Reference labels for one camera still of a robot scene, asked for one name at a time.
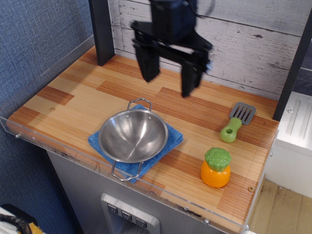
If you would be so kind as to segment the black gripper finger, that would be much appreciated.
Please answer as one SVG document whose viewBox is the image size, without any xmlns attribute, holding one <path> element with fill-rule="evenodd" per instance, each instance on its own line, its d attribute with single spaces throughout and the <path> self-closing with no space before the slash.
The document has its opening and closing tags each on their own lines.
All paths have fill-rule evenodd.
<svg viewBox="0 0 312 234">
<path fill-rule="evenodd" d="M 159 54 L 156 52 L 157 47 L 156 44 L 144 45 L 134 43 L 136 58 L 146 82 L 150 82 L 160 73 Z"/>
<path fill-rule="evenodd" d="M 182 96 L 184 98 L 200 85 L 202 75 L 207 70 L 206 64 L 207 62 L 202 59 L 186 60 L 182 63 Z"/>
</svg>

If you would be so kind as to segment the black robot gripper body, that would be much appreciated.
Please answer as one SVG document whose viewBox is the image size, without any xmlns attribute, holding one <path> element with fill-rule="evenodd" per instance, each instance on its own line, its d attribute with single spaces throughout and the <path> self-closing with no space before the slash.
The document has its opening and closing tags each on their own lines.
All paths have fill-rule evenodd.
<svg viewBox="0 0 312 234">
<path fill-rule="evenodd" d="M 166 58 L 182 64 L 184 61 L 202 59 L 207 62 L 212 44 L 196 31 L 196 19 L 202 17 L 196 12 L 195 0 L 152 0 L 150 2 L 151 22 L 133 21 L 131 28 L 135 32 L 133 42 L 149 45 L 156 44 L 160 58 Z"/>
</svg>

